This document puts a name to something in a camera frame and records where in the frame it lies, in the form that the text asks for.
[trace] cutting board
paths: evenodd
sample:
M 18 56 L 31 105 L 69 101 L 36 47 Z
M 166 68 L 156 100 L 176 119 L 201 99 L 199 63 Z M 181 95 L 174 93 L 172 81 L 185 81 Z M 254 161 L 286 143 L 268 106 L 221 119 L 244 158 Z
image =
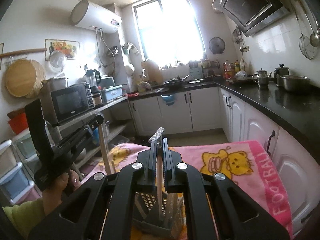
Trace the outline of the cutting board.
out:
M 30 93 L 26 95 L 26 98 L 35 98 L 42 88 L 41 81 L 46 80 L 43 66 L 36 60 L 30 60 L 31 64 L 36 70 L 36 82 L 33 85 L 33 88 Z
M 13 62 L 5 74 L 5 86 L 15 97 L 24 97 L 33 89 L 36 82 L 36 69 L 29 60 Z
M 156 62 L 154 62 L 153 60 L 150 60 L 150 59 L 147 61 L 142 61 L 141 67 L 147 71 L 150 82 L 156 82 L 157 84 L 163 83 L 161 71 L 160 71 L 159 66 Z

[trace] dish rack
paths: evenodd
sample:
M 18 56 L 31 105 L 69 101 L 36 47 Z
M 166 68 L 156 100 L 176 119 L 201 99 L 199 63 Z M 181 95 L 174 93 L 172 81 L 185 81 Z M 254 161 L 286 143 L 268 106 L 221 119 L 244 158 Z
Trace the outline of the dish rack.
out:
M 156 190 L 151 194 L 136 193 L 132 224 L 143 233 L 167 239 L 178 239 L 184 225 L 183 197 L 162 192 L 161 213 Z

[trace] red bucket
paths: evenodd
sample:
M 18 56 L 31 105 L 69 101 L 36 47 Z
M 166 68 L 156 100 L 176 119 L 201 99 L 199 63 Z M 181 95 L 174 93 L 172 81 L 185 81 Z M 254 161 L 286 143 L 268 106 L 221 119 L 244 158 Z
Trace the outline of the red bucket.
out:
M 16 134 L 21 133 L 23 130 L 28 128 L 26 113 L 15 116 L 8 122 L 8 124 Z

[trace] white cabinet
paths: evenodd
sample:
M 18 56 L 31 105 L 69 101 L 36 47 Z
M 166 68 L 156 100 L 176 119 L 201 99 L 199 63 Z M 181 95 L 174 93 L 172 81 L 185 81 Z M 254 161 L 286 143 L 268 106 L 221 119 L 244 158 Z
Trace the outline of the white cabinet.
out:
M 162 125 L 157 97 L 130 102 L 138 135 L 153 135 Z
M 229 142 L 243 140 L 244 108 L 244 101 L 220 88 L 221 122 Z
M 175 93 L 174 98 L 173 105 L 167 106 L 162 97 L 158 96 L 164 133 L 192 132 L 188 92 Z
M 217 87 L 187 91 L 193 131 L 221 127 L 219 92 Z
M 320 167 L 289 133 L 280 128 L 272 161 L 287 190 L 292 213 L 293 233 L 320 201 Z
M 279 126 L 254 107 L 245 104 L 244 141 L 257 140 L 267 150 L 268 140 L 273 131 L 275 135 L 271 138 L 269 147 L 271 156 L 276 147 Z
M 230 105 L 230 139 L 232 142 L 243 140 L 245 102 L 234 95 L 229 95 Z
M 219 101 L 220 101 L 220 115 L 221 127 L 228 139 L 230 140 L 230 107 L 228 106 L 229 94 L 224 89 L 220 88 Z

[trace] water heater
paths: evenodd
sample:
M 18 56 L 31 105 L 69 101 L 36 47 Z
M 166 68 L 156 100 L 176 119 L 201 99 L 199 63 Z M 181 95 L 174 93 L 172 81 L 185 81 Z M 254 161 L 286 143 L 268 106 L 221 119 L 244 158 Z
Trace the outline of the water heater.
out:
M 114 33 L 121 25 L 121 17 L 100 5 L 82 0 L 73 8 L 70 23 L 89 30 L 98 27 L 104 33 Z

